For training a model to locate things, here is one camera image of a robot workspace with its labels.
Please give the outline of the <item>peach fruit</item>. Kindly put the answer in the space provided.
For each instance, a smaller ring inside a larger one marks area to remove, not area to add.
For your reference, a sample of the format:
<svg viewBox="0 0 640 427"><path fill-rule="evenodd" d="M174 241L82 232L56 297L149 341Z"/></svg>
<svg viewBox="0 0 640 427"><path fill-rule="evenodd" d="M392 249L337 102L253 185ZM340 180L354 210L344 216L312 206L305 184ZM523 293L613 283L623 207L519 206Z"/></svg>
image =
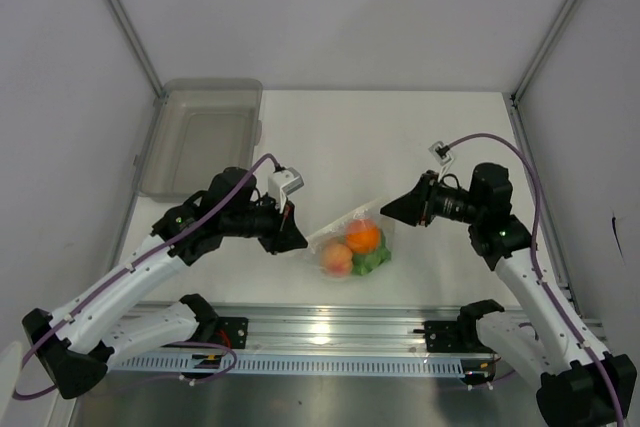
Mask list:
<svg viewBox="0 0 640 427"><path fill-rule="evenodd" d="M322 252L322 267L330 276L348 276L353 269L353 252L344 244L331 243Z"/></svg>

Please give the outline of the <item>orange fruit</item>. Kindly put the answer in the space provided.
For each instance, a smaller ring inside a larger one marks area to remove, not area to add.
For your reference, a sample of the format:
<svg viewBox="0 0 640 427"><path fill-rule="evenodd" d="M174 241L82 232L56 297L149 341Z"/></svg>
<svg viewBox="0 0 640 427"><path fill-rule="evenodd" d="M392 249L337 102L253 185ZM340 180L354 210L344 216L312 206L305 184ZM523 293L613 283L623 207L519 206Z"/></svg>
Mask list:
<svg viewBox="0 0 640 427"><path fill-rule="evenodd" d="M345 231L346 245L357 254L372 252L380 242L381 231L370 219L356 219L350 222Z"/></svg>

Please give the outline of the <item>clear zip top bag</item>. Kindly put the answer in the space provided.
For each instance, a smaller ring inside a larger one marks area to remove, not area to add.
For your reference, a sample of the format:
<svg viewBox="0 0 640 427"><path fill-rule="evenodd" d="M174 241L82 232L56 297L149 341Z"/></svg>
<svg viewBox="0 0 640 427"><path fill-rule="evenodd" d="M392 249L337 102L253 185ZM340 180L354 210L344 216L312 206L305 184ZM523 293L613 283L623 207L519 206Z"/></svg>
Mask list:
<svg viewBox="0 0 640 427"><path fill-rule="evenodd" d="M339 217L307 237L302 259L326 278L364 278L391 263L394 221L381 214L389 202L379 197Z"/></svg>

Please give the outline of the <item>green plastic lettuce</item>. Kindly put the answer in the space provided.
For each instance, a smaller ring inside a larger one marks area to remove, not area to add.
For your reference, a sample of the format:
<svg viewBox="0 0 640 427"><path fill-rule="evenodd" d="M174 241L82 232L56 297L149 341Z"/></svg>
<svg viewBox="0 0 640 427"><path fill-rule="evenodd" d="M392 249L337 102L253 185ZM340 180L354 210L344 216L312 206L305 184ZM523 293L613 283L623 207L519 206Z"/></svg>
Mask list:
<svg viewBox="0 0 640 427"><path fill-rule="evenodd" d="M355 276L366 276L381 265L390 262L391 259L392 252L387 246L386 236L384 233L381 233L379 245L372 252L367 254L353 254L351 274Z"/></svg>

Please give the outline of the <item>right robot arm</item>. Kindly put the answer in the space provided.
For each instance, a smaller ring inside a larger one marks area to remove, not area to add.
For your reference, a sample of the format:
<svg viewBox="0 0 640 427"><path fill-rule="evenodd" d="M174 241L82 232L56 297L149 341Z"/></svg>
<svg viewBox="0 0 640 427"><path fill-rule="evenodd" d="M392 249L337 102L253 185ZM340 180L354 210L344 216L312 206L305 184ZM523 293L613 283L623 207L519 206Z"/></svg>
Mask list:
<svg viewBox="0 0 640 427"><path fill-rule="evenodd" d="M512 191L508 169L494 163L477 165L468 189L449 187L427 171L380 212L409 226L429 226L437 217L467 225L473 250L514 295L527 320L517 323L493 300L468 304L458 316L458 342L502 357L534 390L547 425L623 425L637 369L627 355L609 351L553 274L539 265L531 233L511 212Z"/></svg>

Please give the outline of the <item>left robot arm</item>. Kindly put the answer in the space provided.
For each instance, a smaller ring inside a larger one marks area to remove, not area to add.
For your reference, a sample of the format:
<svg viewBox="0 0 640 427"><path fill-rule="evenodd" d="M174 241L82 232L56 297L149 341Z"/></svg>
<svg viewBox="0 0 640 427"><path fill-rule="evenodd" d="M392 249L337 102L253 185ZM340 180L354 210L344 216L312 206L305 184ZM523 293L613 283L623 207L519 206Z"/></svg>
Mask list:
<svg viewBox="0 0 640 427"><path fill-rule="evenodd" d="M124 317L226 238L255 238L271 255L306 248L289 199L303 185L295 169L276 166L266 193L259 195L253 170L225 168L207 189L167 210L142 244L84 293L52 312L29 312L22 320L31 342L25 357L38 358L52 390L69 400L91 391L118 364L159 347L230 353L219 315L198 294L151 314Z"/></svg>

